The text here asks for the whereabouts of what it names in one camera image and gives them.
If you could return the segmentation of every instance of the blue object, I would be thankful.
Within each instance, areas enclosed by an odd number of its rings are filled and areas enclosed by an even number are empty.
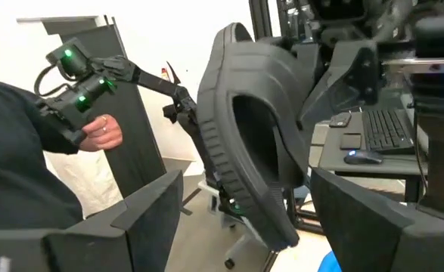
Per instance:
[[[326,257],[322,259],[318,272],[342,272],[334,252],[329,252]]]

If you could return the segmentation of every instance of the white wall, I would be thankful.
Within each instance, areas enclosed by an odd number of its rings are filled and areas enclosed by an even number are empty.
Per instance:
[[[269,15],[270,24],[272,27],[272,35],[278,37],[281,35],[281,23],[279,22],[279,10],[277,8],[277,1],[269,0]]]
[[[102,14],[116,18],[130,60],[158,76],[168,60],[194,99],[216,32],[231,22],[241,22],[253,32],[248,1],[241,0],[0,0],[0,81],[32,90],[38,73],[48,65],[45,55],[61,44],[58,36],[47,36],[41,24],[19,25],[17,18]],[[60,82],[58,74],[50,75],[42,89]],[[143,88],[140,92],[162,156],[199,161],[189,136],[163,117],[162,107],[171,99]],[[103,153],[46,156],[54,172],[78,195],[90,192],[87,198],[80,197],[85,210],[89,203],[109,206],[119,198]],[[103,208],[88,207],[85,213]]]
[[[0,70],[4,71],[0,79],[23,88],[31,88],[37,73],[47,64],[45,54],[56,46],[52,39],[46,42],[47,38],[42,37],[45,41],[40,41],[40,36],[45,33],[38,29],[30,31],[28,35],[25,31],[20,31],[16,18],[99,14],[115,16],[131,60],[155,75],[160,74],[168,60],[194,99],[216,32],[234,21],[242,22],[252,32],[248,1],[118,0],[113,5],[112,1],[107,0],[0,0],[0,54],[8,55],[0,61]],[[29,69],[12,65],[15,58],[10,56],[15,55],[16,59],[26,60]],[[9,63],[8,72],[1,67],[6,63]],[[170,104],[171,100],[145,89],[141,89],[141,95],[162,156],[198,160],[199,156],[189,136],[179,125],[172,125],[163,117],[161,109]]]

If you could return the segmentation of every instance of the sleeve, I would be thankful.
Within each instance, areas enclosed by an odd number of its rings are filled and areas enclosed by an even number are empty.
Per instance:
[[[35,105],[35,102],[39,99],[37,95],[21,88],[2,84],[5,85],[6,88],[11,89],[22,101],[26,114],[39,134],[43,150],[67,155],[79,152],[79,147],[70,143],[60,132],[52,128],[42,119]]]

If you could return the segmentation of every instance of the robotic arm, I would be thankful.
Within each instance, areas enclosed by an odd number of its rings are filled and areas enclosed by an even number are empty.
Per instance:
[[[85,138],[82,127],[92,118],[90,113],[94,102],[105,93],[116,92],[114,82],[136,84],[171,97],[174,104],[169,110],[184,113],[189,123],[196,125],[196,103],[185,87],[153,76],[125,57],[91,57],[79,40],[72,39],[48,54],[47,60],[51,65],[37,78],[35,93],[44,97],[61,88],[66,90],[57,97],[38,100],[36,105],[42,117],[74,144],[80,144]],[[40,94],[43,76],[54,67],[67,81],[75,84],[63,84],[47,94]]]

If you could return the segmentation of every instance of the person's hand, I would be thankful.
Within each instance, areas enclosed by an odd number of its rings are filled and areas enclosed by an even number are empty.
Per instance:
[[[82,130],[87,138],[80,144],[80,150],[109,150],[123,142],[123,132],[114,117],[104,114],[87,124]]]

